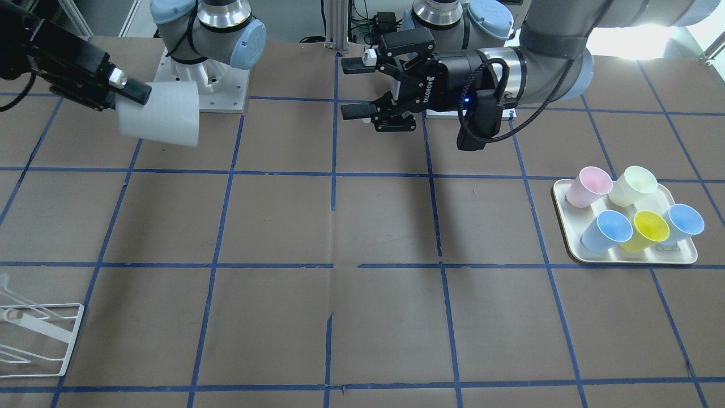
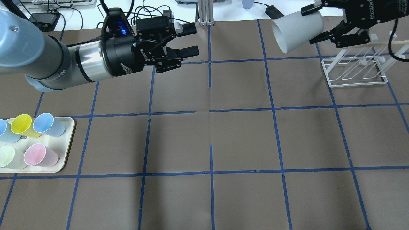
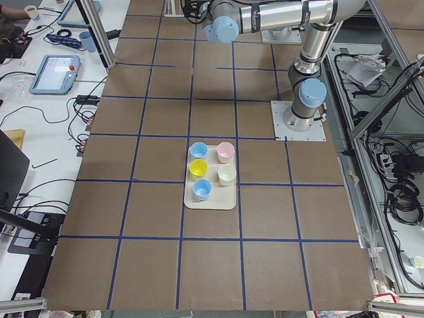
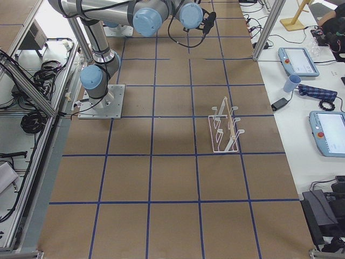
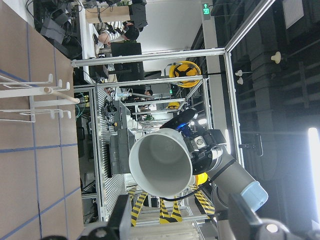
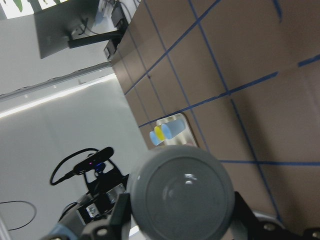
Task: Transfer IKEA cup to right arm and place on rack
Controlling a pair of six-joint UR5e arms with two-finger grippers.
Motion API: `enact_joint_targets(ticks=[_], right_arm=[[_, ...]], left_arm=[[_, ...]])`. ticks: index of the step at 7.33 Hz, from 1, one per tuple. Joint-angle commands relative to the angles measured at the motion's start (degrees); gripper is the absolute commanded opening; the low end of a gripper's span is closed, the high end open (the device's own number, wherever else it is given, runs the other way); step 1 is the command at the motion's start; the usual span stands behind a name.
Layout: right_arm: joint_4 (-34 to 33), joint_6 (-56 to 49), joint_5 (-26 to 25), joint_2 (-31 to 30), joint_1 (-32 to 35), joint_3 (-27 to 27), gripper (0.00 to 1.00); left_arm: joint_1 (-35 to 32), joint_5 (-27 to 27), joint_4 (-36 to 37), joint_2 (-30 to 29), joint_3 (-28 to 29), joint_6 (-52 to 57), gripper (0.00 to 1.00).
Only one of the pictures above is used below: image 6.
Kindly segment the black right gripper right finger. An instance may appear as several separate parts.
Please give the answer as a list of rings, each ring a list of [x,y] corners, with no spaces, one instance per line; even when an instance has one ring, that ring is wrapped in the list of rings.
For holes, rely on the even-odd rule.
[[[255,215],[239,192],[235,192],[231,234],[234,240],[318,240],[320,229],[307,228],[303,234],[286,229],[268,215]]]

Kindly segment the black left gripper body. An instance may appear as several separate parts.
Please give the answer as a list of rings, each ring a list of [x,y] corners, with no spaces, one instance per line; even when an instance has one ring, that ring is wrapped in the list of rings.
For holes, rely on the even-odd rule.
[[[98,164],[94,170],[96,179],[86,182],[88,192],[76,204],[67,208],[59,221],[65,220],[68,215],[75,212],[80,222],[86,225],[111,213],[118,195],[127,191],[129,175],[122,175],[112,160],[107,160],[107,163],[112,168],[104,172],[106,164]]]

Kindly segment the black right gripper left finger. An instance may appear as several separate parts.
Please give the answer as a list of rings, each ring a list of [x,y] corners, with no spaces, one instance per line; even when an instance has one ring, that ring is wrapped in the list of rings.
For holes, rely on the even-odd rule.
[[[131,200],[129,193],[122,193],[107,219],[90,222],[83,229],[80,240],[128,240],[131,229]]]

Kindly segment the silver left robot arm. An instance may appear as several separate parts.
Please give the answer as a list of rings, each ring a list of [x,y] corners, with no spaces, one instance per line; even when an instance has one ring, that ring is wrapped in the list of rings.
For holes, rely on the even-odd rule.
[[[116,165],[104,172],[104,160],[84,160],[52,186],[73,176],[85,176],[93,170],[96,179],[86,182],[88,189],[77,202],[68,207],[57,224],[44,236],[45,240],[127,240],[131,228],[130,196],[127,192],[128,175]]]

